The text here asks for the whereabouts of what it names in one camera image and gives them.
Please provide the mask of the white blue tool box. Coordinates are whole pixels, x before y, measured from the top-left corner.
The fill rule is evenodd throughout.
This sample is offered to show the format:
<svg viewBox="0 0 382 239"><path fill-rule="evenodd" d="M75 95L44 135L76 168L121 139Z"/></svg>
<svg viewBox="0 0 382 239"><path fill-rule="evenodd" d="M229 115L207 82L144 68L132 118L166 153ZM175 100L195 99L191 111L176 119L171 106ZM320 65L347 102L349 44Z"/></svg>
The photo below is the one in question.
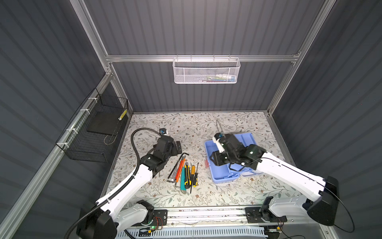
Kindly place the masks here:
<svg viewBox="0 0 382 239"><path fill-rule="evenodd" d="M215 134L213 140L205 142L212 181L227 183L241 175L261 174L256 166L267 151L258 146L251 133Z"/></svg>

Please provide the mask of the black yellow screwdriver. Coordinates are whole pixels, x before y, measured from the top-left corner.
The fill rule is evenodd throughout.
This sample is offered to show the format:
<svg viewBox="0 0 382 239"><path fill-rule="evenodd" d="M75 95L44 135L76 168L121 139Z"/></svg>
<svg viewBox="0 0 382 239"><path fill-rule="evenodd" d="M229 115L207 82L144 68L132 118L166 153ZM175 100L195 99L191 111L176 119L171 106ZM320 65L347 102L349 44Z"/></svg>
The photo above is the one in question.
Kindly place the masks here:
<svg viewBox="0 0 382 239"><path fill-rule="evenodd" d="M198 185L198 167L199 167L199 164L197 164L197 167L196 167L195 172L194 172L194 177L193 177L193 181L192 181L193 187L196 187Z"/></svg>

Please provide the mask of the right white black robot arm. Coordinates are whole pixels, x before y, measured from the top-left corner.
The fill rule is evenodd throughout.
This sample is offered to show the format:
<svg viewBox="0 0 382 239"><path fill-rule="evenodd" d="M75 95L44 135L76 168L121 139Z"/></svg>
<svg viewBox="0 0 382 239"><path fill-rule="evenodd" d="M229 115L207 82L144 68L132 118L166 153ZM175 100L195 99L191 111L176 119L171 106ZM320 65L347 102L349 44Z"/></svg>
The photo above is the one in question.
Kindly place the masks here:
<svg viewBox="0 0 382 239"><path fill-rule="evenodd" d="M259 213L266 222L281 223L282 217L308 215L315 222L324 226L335 226L339 205L344 205L339 196L339 181L328 176L310 174L275 157L266 149L250 144L245 146L232 133L224 133L219 121L216 122L218 132L212 141L217 150L209 156L216 166L239 165L242 171L250 168L257 173L272 176L296 189L300 196L290 199L276 199L268 196Z"/></svg>

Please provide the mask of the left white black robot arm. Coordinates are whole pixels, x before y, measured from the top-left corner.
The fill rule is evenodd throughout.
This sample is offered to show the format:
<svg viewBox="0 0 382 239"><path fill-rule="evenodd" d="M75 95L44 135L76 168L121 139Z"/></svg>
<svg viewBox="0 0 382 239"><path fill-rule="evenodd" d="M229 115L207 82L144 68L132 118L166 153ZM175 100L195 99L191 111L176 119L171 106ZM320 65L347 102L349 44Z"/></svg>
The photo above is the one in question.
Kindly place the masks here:
<svg viewBox="0 0 382 239"><path fill-rule="evenodd" d="M181 143L170 137L165 128L149 128L148 131L159 136L157 143L146 155L137 157L134 171L121 183L100 197L89 211L81 211L64 238L76 232L82 239L114 239L118 233L135 224L150 222L154 211L150 203L141 200L130 209L123 207L141 187L164 169L170 157L181 154L182 149Z"/></svg>

